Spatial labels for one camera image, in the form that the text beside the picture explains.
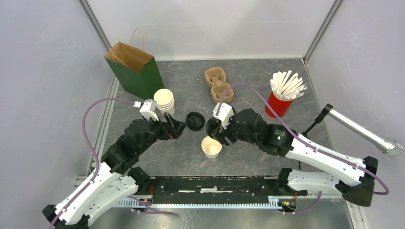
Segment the single white paper cup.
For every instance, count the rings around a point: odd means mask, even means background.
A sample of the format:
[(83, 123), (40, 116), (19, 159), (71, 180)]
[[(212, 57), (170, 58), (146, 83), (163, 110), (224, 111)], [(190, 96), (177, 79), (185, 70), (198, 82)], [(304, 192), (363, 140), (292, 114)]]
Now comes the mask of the single white paper cup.
[(214, 160), (218, 157), (223, 146), (217, 140), (206, 136), (201, 142), (201, 148), (207, 158)]

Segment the stack of black lids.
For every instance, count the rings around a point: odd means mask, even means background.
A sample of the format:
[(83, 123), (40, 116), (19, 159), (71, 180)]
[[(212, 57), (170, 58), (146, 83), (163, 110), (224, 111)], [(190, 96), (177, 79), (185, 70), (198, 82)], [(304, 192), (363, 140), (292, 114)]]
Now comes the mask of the stack of black lids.
[(205, 125), (205, 118), (199, 112), (190, 112), (186, 116), (186, 123), (189, 129), (199, 131)]

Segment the stack of white paper cups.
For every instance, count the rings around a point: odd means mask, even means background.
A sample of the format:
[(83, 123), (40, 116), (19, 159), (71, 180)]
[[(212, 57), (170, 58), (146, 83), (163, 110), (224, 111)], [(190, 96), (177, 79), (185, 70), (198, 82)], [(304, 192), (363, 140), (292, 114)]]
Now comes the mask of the stack of white paper cups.
[(154, 101), (157, 103), (156, 106), (162, 114), (170, 114), (174, 116), (174, 96), (169, 89), (159, 89), (154, 94)]

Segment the single black lid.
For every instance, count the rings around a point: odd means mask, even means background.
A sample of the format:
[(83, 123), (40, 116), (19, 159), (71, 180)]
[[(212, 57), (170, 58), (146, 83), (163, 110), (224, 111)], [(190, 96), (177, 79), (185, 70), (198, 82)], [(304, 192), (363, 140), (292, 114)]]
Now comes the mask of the single black lid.
[(214, 138), (214, 131), (215, 129), (218, 127), (219, 123), (217, 122), (217, 119), (215, 119), (214, 117), (211, 117), (206, 125), (205, 125), (205, 129), (206, 129), (206, 133), (210, 138)]

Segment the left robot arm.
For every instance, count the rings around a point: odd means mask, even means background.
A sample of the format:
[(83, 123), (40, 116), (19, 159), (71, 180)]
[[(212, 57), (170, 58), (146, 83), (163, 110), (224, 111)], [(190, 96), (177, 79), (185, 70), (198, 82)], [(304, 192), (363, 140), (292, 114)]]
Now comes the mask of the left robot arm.
[(133, 166), (156, 141), (178, 139), (187, 124), (165, 114), (165, 121), (135, 119), (103, 154), (87, 179), (66, 199), (43, 209), (52, 229), (87, 229), (122, 199), (150, 188), (149, 176)]

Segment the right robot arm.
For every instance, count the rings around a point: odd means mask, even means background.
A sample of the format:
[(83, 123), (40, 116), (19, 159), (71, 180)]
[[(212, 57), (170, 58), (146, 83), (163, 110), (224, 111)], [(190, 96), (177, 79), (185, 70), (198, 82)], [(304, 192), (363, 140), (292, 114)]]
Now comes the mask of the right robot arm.
[(211, 117), (206, 124), (207, 135), (223, 146), (236, 141), (258, 146), (272, 156), (281, 156), (304, 162), (320, 169), (320, 172), (299, 172), (284, 168), (276, 181), (276, 189), (282, 195), (291, 191), (321, 191), (338, 193), (353, 204), (369, 207), (374, 195), (378, 160), (372, 156), (355, 158), (340, 154), (312, 142), (283, 125), (268, 124), (253, 109), (231, 111), (223, 126), (222, 121)]

